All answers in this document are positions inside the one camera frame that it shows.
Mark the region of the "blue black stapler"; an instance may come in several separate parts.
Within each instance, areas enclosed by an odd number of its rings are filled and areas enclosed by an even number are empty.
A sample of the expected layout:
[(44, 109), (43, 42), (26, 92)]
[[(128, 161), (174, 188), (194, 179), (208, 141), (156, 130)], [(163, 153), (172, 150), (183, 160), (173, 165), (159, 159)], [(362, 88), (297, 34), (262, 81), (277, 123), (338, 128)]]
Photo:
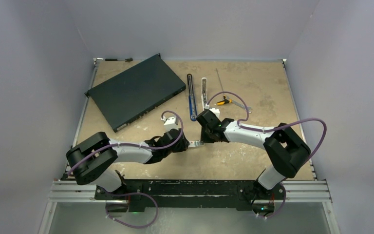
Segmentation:
[(196, 101), (195, 101), (195, 94), (194, 94), (194, 85), (193, 85), (193, 77), (192, 74), (187, 74), (187, 85), (188, 85), (188, 102), (189, 102), (189, 114), (190, 120), (196, 121), (197, 117), (197, 108), (196, 108)]

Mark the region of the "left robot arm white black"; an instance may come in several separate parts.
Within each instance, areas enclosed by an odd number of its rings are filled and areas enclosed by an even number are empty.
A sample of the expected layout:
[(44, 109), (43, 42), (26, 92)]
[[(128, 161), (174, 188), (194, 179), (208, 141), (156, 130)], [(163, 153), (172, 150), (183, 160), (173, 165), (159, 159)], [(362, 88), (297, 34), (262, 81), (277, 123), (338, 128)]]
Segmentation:
[(107, 191), (113, 199), (121, 199), (126, 192), (123, 176), (110, 168), (114, 163), (135, 162), (154, 164), (171, 153), (186, 151), (190, 142), (181, 129), (171, 129), (163, 136), (154, 136), (140, 143), (118, 142), (98, 132), (66, 153), (70, 170), (78, 185), (94, 183)]

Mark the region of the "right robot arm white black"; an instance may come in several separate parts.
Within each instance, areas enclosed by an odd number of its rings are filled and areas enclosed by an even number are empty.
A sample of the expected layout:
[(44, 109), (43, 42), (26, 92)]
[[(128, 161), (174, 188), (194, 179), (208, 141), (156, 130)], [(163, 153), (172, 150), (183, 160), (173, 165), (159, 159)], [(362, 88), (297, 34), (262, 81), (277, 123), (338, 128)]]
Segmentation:
[(254, 192), (259, 198), (268, 197), (273, 188), (286, 178), (294, 178), (311, 153), (291, 127), (280, 130), (268, 127), (261, 132), (253, 131), (256, 126), (240, 126), (230, 118), (219, 120), (210, 110), (201, 112), (196, 120), (201, 125), (201, 141), (204, 143), (242, 143), (267, 152), (272, 165), (262, 171), (255, 181)]

